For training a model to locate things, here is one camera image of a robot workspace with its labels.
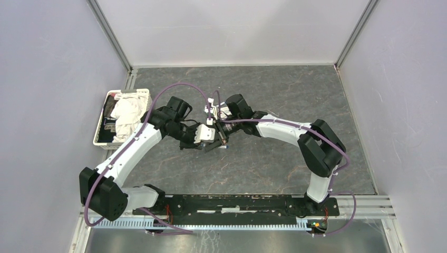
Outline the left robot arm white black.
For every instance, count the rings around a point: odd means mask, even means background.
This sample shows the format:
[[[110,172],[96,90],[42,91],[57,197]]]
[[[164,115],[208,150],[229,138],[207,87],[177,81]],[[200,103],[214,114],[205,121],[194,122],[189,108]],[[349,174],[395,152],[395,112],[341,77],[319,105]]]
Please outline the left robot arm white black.
[[[204,124],[184,123],[191,108],[187,102],[173,96],[166,106],[148,111],[135,132],[108,159],[95,169],[86,167],[80,172],[80,197],[84,220],[89,226],[95,226],[89,219],[90,210],[109,221],[117,220],[128,210],[146,208],[153,215],[165,210],[166,201],[160,197],[161,190],[158,188],[149,185],[123,187],[130,172],[163,138],[178,140],[181,150],[201,150],[214,143],[217,146],[224,144],[217,138],[216,124],[220,114],[216,111],[219,106],[214,105],[214,99],[207,99],[207,120]]]

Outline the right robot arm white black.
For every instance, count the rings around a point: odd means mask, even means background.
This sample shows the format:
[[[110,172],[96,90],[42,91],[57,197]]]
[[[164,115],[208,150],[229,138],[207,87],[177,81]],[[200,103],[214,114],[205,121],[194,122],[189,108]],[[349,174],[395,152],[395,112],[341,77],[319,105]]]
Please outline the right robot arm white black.
[[[232,95],[217,105],[209,98],[206,108],[207,113],[227,128],[227,134],[242,129],[249,135],[276,139],[298,147],[311,171],[305,193],[305,210],[311,215],[318,215],[325,209],[325,201],[332,191],[333,176],[342,168],[341,161],[350,163],[344,144],[327,122],[317,119],[313,123],[300,123],[265,111],[254,111],[241,94]]]

